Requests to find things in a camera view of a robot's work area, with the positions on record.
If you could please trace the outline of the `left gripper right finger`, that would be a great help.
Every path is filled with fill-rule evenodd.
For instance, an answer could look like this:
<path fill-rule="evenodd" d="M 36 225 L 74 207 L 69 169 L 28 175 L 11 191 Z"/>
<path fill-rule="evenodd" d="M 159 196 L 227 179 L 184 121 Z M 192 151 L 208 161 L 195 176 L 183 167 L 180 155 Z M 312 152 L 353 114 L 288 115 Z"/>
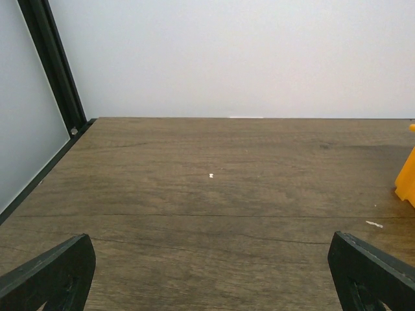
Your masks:
<path fill-rule="evenodd" d="M 343 310 L 414 310 L 414 267 L 349 234 L 327 255 Z"/>

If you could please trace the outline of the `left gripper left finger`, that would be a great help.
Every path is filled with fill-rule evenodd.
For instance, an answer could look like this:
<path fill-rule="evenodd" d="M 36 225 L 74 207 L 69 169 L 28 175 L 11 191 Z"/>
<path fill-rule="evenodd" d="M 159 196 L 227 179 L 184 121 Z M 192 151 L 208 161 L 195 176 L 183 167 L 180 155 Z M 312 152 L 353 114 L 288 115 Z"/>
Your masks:
<path fill-rule="evenodd" d="M 83 310 L 95 267 L 90 237 L 73 236 L 1 276 L 1 310 Z"/>

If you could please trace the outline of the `orange bin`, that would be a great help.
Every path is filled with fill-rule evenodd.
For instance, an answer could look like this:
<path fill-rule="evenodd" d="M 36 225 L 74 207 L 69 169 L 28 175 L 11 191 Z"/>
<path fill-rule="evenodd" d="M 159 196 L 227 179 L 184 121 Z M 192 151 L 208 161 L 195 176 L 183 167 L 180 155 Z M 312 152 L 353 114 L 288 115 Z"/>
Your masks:
<path fill-rule="evenodd" d="M 415 148 L 412 149 L 405 164 L 395 180 L 395 194 L 401 201 L 408 201 L 415 207 Z"/>

